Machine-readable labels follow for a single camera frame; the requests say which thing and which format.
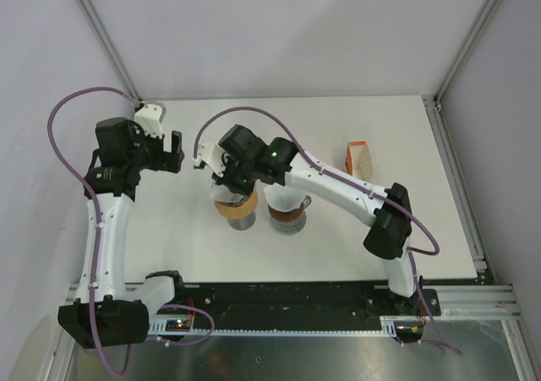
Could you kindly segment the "white paper cone filter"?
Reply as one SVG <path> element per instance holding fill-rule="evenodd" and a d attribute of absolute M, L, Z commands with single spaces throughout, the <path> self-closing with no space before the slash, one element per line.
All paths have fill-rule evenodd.
<path fill-rule="evenodd" d="M 277 184 L 266 186 L 264 194 L 267 204 L 279 212 L 299 209 L 307 197 L 307 194 L 301 190 Z"/>
<path fill-rule="evenodd" d="M 210 200 L 222 204 L 241 204 L 245 196 L 232 192 L 224 185 L 213 183 L 210 187 Z"/>

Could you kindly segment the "grey glass carafe with collar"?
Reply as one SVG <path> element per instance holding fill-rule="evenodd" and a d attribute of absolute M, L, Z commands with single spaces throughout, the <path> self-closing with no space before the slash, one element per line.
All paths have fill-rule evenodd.
<path fill-rule="evenodd" d="M 256 214 L 251 213 L 242 218 L 228 219 L 228 224 L 231 228 L 237 231 L 246 231 L 256 222 Z"/>

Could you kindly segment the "clear ribbed glass server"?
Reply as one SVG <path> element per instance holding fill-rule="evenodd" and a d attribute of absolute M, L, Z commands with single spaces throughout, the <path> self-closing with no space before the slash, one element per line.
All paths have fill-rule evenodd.
<path fill-rule="evenodd" d="M 273 229 L 283 235 L 293 235 L 299 233 L 305 227 L 306 221 L 307 216 L 305 213 L 302 213 L 299 217 L 290 221 L 282 221 L 275 218 L 270 219 Z"/>

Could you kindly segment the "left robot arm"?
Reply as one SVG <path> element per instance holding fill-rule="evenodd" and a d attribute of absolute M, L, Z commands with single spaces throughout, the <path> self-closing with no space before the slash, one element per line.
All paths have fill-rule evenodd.
<path fill-rule="evenodd" d="M 177 313 L 187 292 L 176 270 L 148 274 L 129 292 L 124 278 L 128 224 L 136 188 L 144 170 L 178 173 L 184 159 L 182 134 L 172 132 L 172 147 L 164 137 L 151 136 L 124 117 L 100 121 L 98 146 L 85 174 L 88 237 L 83 272 L 74 302 L 58 309 L 61 327 L 85 349 L 143 342 L 150 318 L 163 308 Z"/>

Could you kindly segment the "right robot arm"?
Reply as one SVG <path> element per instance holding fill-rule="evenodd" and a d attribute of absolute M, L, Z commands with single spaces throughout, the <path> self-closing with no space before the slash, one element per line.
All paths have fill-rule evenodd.
<path fill-rule="evenodd" d="M 391 307 L 409 314 L 420 304 L 413 264 L 407 256 L 412 234 L 408 191 L 401 184 L 381 187 L 328 166 L 301 150 L 291 139 L 270 143 L 251 130 L 234 125 L 214 145 L 210 166 L 216 186 L 243 198 L 257 182 L 264 183 L 265 200 L 274 220 L 284 221 L 302 211 L 309 195 L 346 211 L 369 229 L 365 249 L 382 261 Z"/>

